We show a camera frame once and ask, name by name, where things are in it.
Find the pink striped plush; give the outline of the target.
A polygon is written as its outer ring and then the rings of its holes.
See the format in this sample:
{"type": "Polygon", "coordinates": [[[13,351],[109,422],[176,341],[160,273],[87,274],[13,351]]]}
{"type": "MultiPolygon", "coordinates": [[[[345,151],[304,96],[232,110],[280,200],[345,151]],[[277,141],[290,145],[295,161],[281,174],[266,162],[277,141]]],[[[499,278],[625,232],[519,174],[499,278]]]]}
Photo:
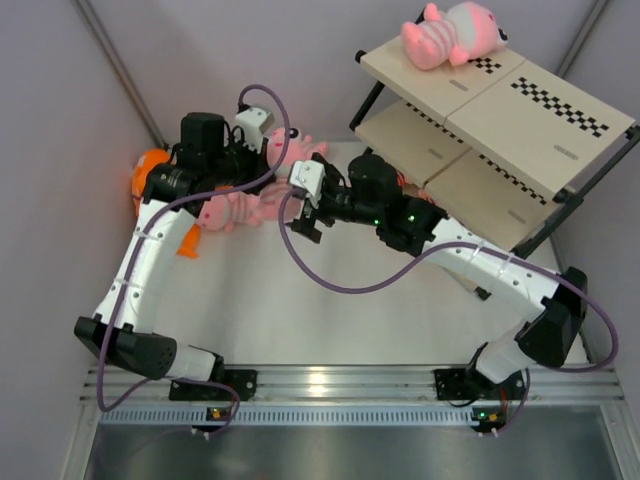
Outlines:
{"type": "Polygon", "coordinates": [[[472,1],[459,3],[446,12],[435,3],[428,3],[422,21],[402,25],[400,39],[409,61],[422,71],[445,63],[461,66],[508,44],[508,35],[499,27],[495,15],[472,1]]]}
{"type": "MultiPolygon", "coordinates": [[[[263,221],[277,221],[283,198],[291,190],[285,181],[276,181],[265,186],[260,192],[256,212],[263,221]]],[[[303,202],[295,197],[287,200],[284,208],[284,221],[290,222],[300,212],[303,202]]]]}
{"type": "Polygon", "coordinates": [[[208,231],[230,233],[236,225],[260,226],[257,214],[260,198],[256,195],[236,192],[213,196],[200,211],[196,224],[208,231]]]}
{"type": "MultiPolygon", "coordinates": [[[[327,142],[314,142],[311,135],[302,134],[297,128],[289,129],[289,143],[284,160],[279,170],[288,170],[296,161],[310,160],[314,153],[326,156],[329,151],[327,142]]],[[[266,160],[273,167],[279,160],[284,148],[285,128],[277,128],[271,134],[267,143],[266,160]]]]}

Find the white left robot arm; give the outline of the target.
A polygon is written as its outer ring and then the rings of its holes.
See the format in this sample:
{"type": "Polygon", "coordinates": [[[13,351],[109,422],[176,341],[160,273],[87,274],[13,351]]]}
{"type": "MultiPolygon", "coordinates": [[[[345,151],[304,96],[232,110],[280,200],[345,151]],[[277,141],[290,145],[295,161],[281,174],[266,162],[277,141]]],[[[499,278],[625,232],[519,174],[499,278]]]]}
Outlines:
{"type": "Polygon", "coordinates": [[[226,386],[221,356],[155,331],[160,297],[180,246],[212,190],[249,184],[256,192],[268,170],[263,149],[273,115],[249,106],[227,123],[192,112],[181,121],[179,142],[158,164],[143,158],[135,177],[137,223],[118,272],[95,313],[79,317],[75,336],[104,365],[147,379],[191,379],[204,399],[226,386]]]}

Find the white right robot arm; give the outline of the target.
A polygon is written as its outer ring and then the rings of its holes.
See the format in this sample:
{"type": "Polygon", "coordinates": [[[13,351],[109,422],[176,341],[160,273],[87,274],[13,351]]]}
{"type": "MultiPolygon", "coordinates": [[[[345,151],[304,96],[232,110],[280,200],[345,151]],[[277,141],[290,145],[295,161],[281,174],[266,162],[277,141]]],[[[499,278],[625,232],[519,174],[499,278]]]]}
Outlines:
{"type": "Polygon", "coordinates": [[[511,305],[519,323],[481,345],[467,366],[475,395],[491,396],[532,365],[564,366],[586,317],[583,271],[555,272],[498,248],[441,207],[405,193],[396,170],[374,154],[353,159],[346,175],[315,154],[292,165],[288,182],[303,201],[292,231],[318,243],[318,222],[371,226],[387,247],[457,273],[511,305]]]}

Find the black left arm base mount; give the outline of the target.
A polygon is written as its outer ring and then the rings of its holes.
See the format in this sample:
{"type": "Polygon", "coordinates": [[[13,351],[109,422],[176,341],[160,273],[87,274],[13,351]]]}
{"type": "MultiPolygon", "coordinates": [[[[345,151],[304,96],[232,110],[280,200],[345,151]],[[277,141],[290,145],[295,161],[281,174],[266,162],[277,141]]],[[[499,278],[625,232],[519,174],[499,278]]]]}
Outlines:
{"type": "MultiPolygon", "coordinates": [[[[257,390],[258,372],[252,369],[227,369],[221,383],[233,389],[241,401],[251,399],[257,390]]],[[[171,401],[181,402],[230,402],[233,396],[230,392],[218,387],[196,385],[182,381],[172,381],[169,391],[171,401]]]]}

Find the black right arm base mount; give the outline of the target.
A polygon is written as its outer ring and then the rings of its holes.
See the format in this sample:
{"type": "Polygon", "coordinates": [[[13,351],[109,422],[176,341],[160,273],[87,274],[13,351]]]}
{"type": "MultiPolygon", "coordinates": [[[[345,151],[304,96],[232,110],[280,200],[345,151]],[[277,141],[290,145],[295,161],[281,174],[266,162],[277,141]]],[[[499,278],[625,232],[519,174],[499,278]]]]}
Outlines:
{"type": "Polygon", "coordinates": [[[441,401],[521,400],[526,381],[520,372],[493,383],[470,368],[443,368],[434,371],[437,398],[441,401]]]}

